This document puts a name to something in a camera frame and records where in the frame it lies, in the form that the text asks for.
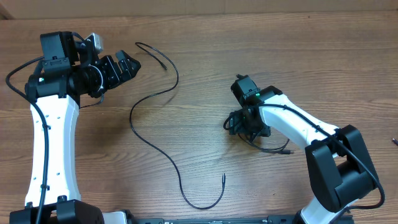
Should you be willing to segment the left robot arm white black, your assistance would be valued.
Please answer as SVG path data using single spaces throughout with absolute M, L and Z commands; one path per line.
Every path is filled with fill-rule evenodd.
M 25 207 L 11 223 L 134 223 L 129 210 L 102 212 L 81 200 L 75 172 L 75 130 L 81 95 L 103 101 L 104 94 L 133 79 L 141 65 L 120 50 L 102 55 L 98 34 L 75 32 L 40 36 L 43 54 L 22 97 L 34 122 L 32 175 Z

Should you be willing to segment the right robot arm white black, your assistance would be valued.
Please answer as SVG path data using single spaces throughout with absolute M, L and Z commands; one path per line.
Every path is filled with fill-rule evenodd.
M 339 128 L 294 105 L 274 87 L 259 88 L 237 75 L 231 91 L 241 105 L 223 127 L 256 147 L 258 137 L 274 128 L 301 148 L 306 157 L 313 199 L 294 215 L 267 217 L 267 223 L 353 223 L 351 210 L 380 208 L 386 193 L 360 131 Z

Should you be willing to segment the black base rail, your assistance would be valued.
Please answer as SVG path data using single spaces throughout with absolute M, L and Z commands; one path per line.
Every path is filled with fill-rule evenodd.
M 293 224 L 304 223 L 298 215 L 269 215 L 262 218 L 205 218 L 205 219 L 163 219 L 135 218 L 129 210 L 103 213 L 105 224 Z

